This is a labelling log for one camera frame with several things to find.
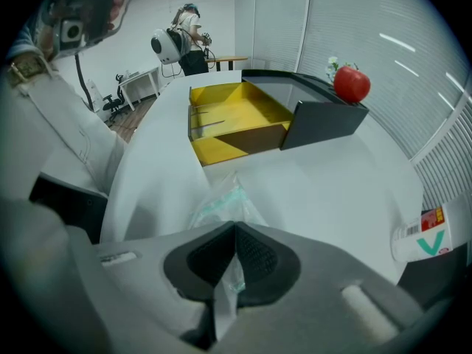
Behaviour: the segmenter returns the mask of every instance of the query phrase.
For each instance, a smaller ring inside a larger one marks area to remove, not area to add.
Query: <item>bottle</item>
[[[400,262],[440,256],[472,240],[472,192],[396,228],[392,255]]]

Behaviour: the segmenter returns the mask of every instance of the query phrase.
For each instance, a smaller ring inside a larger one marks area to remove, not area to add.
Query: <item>red apple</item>
[[[359,103],[370,90],[369,78],[349,66],[343,66],[334,76],[334,90],[347,103]]]

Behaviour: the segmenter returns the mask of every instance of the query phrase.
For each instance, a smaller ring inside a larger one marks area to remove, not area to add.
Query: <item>white table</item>
[[[158,70],[159,70],[158,67],[150,69],[149,71],[142,72],[140,74],[137,74],[136,76],[130,77],[129,79],[126,79],[125,81],[119,84],[119,87],[121,88],[123,92],[123,96],[125,97],[125,100],[130,106],[132,111],[134,111],[134,106],[133,106],[133,101],[131,101],[130,97],[128,96],[128,92],[126,91],[127,85],[129,83],[132,83],[133,81],[140,79],[141,77],[148,76],[150,80],[150,84],[153,86],[154,93],[156,93],[156,97],[158,97],[159,90],[157,89],[156,82],[153,79],[153,72],[156,72]],[[139,97],[138,97],[138,103],[141,103],[141,98]]]
[[[371,117],[352,136],[201,167],[187,137],[189,87],[240,77],[240,71],[198,74],[165,89],[119,166],[102,242],[186,229],[210,187],[237,170],[269,226],[339,246],[396,283],[406,264],[393,260],[390,234],[420,213],[423,186]]]

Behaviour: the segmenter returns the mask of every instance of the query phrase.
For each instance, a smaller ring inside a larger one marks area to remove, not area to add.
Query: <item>bottle label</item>
[[[392,253],[399,261],[422,260],[451,250],[449,226],[441,207],[399,227],[392,237]]]
[[[421,232],[444,223],[443,208],[438,207],[421,215]]]

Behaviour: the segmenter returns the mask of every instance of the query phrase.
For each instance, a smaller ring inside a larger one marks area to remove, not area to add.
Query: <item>window blinds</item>
[[[423,186],[423,209],[433,209],[472,190],[472,102],[444,138],[416,166]]]
[[[412,158],[451,114],[468,61],[428,0],[310,0],[298,72],[327,80],[330,56],[371,80],[363,103]]]
[[[245,61],[235,62],[236,69],[250,69],[254,34],[255,0],[235,0],[235,52],[247,56]]]
[[[306,0],[256,0],[255,69],[295,70]]]

